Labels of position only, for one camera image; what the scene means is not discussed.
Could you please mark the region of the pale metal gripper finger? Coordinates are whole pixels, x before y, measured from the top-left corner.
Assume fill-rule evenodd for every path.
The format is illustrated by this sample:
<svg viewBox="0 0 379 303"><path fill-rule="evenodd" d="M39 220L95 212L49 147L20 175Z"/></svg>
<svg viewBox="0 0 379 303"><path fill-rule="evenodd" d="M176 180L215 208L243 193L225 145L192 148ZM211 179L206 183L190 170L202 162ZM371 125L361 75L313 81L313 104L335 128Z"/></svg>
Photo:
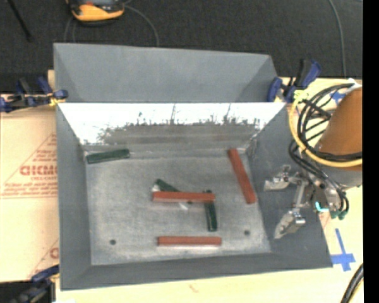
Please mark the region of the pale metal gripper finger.
<svg viewBox="0 0 379 303"><path fill-rule="evenodd" d="M306 219L299 210L290 210L285 213L277 224L274 238L280 239L285 235L296 233L306 225Z"/></svg>
<svg viewBox="0 0 379 303"><path fill-rule="evenodd" d="M290 175L291 166L283 165L277 171L265 180L264 191L278 191L285 189L289 184L294 184L296 178Z"/></svg>

